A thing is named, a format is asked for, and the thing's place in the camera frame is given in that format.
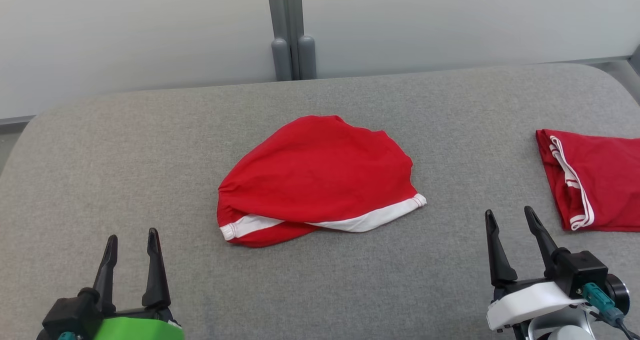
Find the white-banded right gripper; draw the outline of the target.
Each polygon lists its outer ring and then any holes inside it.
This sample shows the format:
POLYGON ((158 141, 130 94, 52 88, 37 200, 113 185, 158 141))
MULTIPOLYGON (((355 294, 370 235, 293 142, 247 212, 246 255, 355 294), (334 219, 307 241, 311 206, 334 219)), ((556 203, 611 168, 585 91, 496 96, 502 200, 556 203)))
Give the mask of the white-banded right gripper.
MULTIPOLYGON (((530 206, 524 207, 526 222, 534 235, 544 263, 544 277, 552 280, 556 265, 553 254, 557 244, 530 206)), ((498 331, 507 326, 516 326, 530 321, 529 333, 549 330, 554 333, 585 333, 586 314, 569 306, 585 303, 583 299, 573 299, 554 281, 528 283, 523 289, 508 292, 506 285, 515 283, 517 272, 510 266, 499 239, 499 226, 491 209, 485 212, 487 255, 489 260, 490 283, 494 288, 493 301, 487 308, 487 326, 498 331)))

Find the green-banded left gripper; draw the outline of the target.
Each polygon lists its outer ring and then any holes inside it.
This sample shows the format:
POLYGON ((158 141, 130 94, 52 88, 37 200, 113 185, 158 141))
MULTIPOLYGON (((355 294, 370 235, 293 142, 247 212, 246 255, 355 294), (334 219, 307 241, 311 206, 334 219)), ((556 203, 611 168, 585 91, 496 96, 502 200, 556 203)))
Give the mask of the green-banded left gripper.
MULTIPOLYGON (((162 245, 156 228, 149 228, 147 239, 149 256, 146 290, 142 295, 142 306, 134 312, 119 313, 105 318, 94 340, 184 340, 185 331, 174 319, 169 283, 163 260, 162 245)), ((110 235, 103 251, 102 260, 93 283, 99 294, 97 308, 103 315, 113 315, 114 269, 118 261, 118 237, 110 235)))

